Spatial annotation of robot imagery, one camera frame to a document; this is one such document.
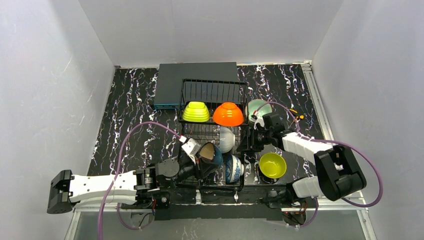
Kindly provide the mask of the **dark blue beige bowl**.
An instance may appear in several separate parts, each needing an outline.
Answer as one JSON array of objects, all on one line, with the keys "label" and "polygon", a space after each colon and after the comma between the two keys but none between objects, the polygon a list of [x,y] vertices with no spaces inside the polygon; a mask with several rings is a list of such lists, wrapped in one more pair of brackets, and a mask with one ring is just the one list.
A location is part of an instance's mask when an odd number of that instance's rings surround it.
[{"label": "dark blue beige bowl", "polygon": [[205,143],[198,152],[199,158],[205,164],[221,166],[223,164],[223,155],[220,149],[212,142]]}]

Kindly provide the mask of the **blue patterned bowl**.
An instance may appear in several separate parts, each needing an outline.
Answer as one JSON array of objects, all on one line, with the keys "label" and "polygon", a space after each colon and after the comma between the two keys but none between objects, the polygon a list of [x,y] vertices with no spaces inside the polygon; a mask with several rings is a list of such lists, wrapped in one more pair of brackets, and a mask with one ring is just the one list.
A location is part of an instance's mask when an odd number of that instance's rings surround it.
[{"label": "blue patterned bowl", "polygon": [[230,154],[225,161],[225,183],[233,184],[240,180],[244,174],[244,164],[235,155]]}]

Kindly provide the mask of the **dark striped white bowl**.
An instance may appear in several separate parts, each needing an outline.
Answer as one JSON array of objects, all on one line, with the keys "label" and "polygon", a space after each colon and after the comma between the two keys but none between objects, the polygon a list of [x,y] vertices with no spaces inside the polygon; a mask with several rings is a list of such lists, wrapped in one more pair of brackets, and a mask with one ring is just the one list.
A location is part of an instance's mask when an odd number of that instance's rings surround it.
[{"label": "dark striped white bowl", "polygon": [[231,129],[221,126],[219,132],[219,150],[224,154],[232,151],[236,143],[236,136]]}]

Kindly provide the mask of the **orange white bowl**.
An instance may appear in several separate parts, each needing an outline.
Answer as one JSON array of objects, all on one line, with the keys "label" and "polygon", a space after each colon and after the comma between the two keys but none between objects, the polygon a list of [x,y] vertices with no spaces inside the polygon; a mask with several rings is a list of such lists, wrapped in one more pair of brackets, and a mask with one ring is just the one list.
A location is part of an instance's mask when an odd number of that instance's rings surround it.
[{"label": "orange white bowl", "polygon": [[219,105],[212,116],[213,121],[224,127],[237,127],[244,122],[242,110],[233,102]]}]

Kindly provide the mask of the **green white bowl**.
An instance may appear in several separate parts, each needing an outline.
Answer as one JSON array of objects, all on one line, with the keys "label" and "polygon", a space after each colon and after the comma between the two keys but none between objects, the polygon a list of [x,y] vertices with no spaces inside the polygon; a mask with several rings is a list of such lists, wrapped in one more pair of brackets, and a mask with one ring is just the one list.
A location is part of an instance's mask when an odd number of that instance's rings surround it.
[{"label": "green white bowl", "polygon": [[204,102],[190,101],[183,111],[182,119],[187,122],[204,123],[210,120],[210,112]]}]

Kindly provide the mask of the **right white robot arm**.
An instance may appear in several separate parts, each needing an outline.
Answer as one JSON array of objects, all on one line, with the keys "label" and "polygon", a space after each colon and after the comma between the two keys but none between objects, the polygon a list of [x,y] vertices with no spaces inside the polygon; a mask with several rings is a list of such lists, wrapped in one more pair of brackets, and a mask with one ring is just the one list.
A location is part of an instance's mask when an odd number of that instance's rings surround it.
[{"label": "right white robot arm", "polygon": [[294,129],[285,128],[277,113],[257,117],[254,127],[247,130],[237,149],[259,153],[266,145],[295,154],[315,166],[314,177],[300,178],[286,185],[283,196],[287,201],[322,196],[336,201],[367,185],[349,147],[309,140]]}]

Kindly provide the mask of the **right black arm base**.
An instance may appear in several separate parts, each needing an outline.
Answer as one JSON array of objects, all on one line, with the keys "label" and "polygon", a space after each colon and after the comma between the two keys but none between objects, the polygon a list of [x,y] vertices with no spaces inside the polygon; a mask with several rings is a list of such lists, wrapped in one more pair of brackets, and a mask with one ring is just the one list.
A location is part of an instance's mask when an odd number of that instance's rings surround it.
[{"label": "right black arm base", "polygon": [[[288,227],[296,229],[306,227],[310,225],[318,215],[318,197],[321,192],[309,189],[303,182],[304,180],[305,179],[302,178],[292,183],[288,183],[282,189],[269,190],[265,197],[259,198],[257,202],[266,205],[270,209],[282,209],[286,206],[294,208],[297,206],[295,203],[298,202],[299,210],[285,213],[284,216],[286,219],[284,221]],[[314,212],[309,220],[301,222],[299,219],[296,219],[296,215],[303,217],[306,216],[306,210],[309,206],[308,199],[311,199]]]}]

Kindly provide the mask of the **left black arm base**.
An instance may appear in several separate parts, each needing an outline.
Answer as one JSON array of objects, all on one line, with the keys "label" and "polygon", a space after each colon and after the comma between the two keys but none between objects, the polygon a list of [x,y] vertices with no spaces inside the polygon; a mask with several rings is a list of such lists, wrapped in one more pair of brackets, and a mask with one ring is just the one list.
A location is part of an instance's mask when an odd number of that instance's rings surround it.
[{"label": "left black arm base", "polygon": [[[171,194],[168,191],[160,191],[148,195],[138,195],[135,203],[119,203],[116,207],[119,221],[128,229],[141,230],[150,225],[156,217],[157,210],[168,209],[170,207]],[[135,210],[135,214],[142,215],[142,219],[137,225],[130,225],[123,219],[124,210]]]}]

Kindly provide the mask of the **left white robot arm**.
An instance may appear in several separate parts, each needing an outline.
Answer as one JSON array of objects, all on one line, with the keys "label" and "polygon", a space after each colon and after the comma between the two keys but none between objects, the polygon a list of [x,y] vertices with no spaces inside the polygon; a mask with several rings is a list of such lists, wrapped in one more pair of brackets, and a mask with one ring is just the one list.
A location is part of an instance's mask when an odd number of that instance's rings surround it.
[{"label": "left white robot arm", "polygon": [[71,212],[74,207],[87,205],[124,204],[140,208],[153,204],[161,198],[159,206],[166,208],[169,194],[161,189],[177,185],[191,177],[203,179],[223,164],[223,157],[197,155],[181,162],[165,159],[149,167],[120,173],[118,175],[83,176],[70,169],[60,171],[50,182],[46,212],[51,215]]}]

